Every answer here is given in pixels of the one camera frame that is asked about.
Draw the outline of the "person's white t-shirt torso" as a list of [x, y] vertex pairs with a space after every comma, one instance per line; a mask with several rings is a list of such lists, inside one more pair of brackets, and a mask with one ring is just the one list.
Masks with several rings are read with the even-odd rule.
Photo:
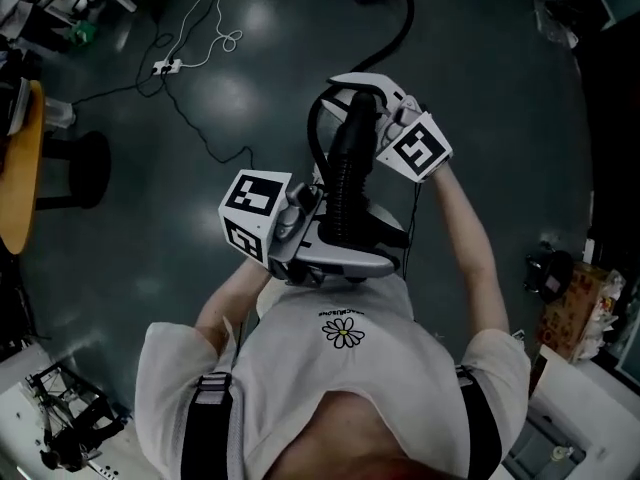
[[150, 325], [135, 392], [141, 449], [178, 480], [187, 410], [197, 381], [225, 371], [240, 387], [242, 452], [262, 480], [328, 391], [368, 399], [412, 459], [468, 472], [471, 441], [457, 363], [413, 317], [395, 275], [356, 286], [282, 287], [242, 346], [218, 353], [194, 328]]

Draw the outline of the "clear plastic bag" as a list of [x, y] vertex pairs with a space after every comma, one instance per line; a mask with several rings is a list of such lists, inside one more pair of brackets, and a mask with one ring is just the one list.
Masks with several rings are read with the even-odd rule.
[[614, 315], [617, 301], [626, 285], [623, 275], [613, 269], [600, 289], [596, 304], [589, 321], [588, 342], [585, 347], [587, 359], [595, 357], [605, 344], [604, 334], [613, 329], [618, 320]]

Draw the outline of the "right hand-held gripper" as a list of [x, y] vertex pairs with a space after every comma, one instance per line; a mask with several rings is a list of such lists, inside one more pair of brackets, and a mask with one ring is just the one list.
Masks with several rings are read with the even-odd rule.
[[377, 126], [376, 159], [415, 183], [422, 183], [453, 156], [453, 148], [428, 111], [384, 74], [349, 72], [330, 77], [330, 85], [377, 95], [395, 107]]

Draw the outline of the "person's left forearm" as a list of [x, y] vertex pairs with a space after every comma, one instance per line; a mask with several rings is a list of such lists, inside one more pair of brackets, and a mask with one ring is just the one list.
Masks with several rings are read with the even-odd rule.
[[271, 274], [254, 260], [245, 260], [211, 295], [195, 324], [201, 333], [238, 328], [256, 307], [257, 299]]

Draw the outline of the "white side table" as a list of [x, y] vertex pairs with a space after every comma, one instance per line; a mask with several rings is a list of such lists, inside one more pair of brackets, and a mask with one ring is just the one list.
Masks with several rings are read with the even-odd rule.
[[506, 480], [640, 480], [640, 395], [592, 361], [546, 346], [524, 427], [496, 475]]

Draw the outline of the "white workbench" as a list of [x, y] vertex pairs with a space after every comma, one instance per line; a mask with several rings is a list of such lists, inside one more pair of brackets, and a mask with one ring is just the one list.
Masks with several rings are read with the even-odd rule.
[[158, 480], [144, 458], [135, 426], [100, 447], [101, 454], [77, 473], [48, 469], [40, 459], [44, 448], [41, 413], [26, 378], [53, 361], [39, 344], [32, 344], [0, 363], [0, 478], [15, 480]]

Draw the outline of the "black metal frame device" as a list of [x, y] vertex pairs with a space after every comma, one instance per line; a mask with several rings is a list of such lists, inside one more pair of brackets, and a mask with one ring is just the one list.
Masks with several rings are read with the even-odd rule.
[[41, 417], [40, 458], [50, 470], [95, 469], [102, 445], [131, 420], [128, 408], [60, 362], [25, 381]]

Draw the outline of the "black round stool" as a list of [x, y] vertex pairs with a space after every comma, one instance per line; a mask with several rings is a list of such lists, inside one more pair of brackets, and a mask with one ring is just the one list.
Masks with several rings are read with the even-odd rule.
[[111, 150], [104, 134], [90, 131], [77, 140], [63, 140], [46, 132], [42, 156], [68, 162], [69, 194], [38, 197], [35, 210], [91, 209], [102, 200], [111, 175]]

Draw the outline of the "translucent plastic container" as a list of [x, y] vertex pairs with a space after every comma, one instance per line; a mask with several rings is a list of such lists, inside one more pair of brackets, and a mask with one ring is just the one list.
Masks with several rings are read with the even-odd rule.
[[45, 98], [45, 123], [54, 128], [68, 129], [76, 121], [73, 105], [55, 98]]

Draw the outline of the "printed cardboard box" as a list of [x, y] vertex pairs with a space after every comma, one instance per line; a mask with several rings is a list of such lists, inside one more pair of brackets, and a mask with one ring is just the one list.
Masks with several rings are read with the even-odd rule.
[[548, 304], [541, 317], [537, 340], [569, 363], [586, 358], [589, 321], [596, 299], [610, 271], [578, 262], [565, 294]]

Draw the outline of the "person's right forearm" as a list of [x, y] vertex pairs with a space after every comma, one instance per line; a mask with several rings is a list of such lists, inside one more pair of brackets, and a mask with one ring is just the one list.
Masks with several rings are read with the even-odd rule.
[[440, 167], [432, 179], [464, 280], [472, 332], [507, 333], [508, 315], [488, 235], [451, 167]]

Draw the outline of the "small green object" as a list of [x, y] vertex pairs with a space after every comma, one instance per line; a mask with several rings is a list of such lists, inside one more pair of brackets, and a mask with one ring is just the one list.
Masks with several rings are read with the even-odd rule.
[[94, 42], [96, 31], [97, 27], [94, 24], [80, 20], [71, 27], [68, 40], [77, 47], [88, 46]]

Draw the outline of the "black round container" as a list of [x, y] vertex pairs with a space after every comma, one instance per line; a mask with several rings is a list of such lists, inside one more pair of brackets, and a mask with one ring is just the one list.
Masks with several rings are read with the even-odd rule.
[[574, 260], [566, 251], [552, 250], [542, 255], [525, 257], [527, 272], [523, 288], [539, 296], [544, 304], [561, 298], [568, 289], [574, 269]]

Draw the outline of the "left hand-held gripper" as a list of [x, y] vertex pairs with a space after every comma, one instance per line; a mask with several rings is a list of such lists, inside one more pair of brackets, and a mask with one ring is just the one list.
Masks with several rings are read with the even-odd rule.
[[[284, 172], [238, 172], [218, 208], [229, 245], [290, 285], [316, 286], [317, 272], [354, 279], [395, 272], [396, 264], [387, 254], [325, 242], [319, 225], [310, 226], [323, 191], [305, 183], [291, 187], [291, 178]], [[408, 232], [379, 204], [369, 204], [366, 222], [376, 243], [409, 246]]]

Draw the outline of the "crumpled plastic sheet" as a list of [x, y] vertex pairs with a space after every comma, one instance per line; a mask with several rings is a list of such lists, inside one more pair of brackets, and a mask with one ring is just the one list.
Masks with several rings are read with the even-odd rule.
[[565, 0], [531, 0], [538, 32], [552, 43], [572, 50], [578, 37], [557, 16], [558, 9], [565, 8]]

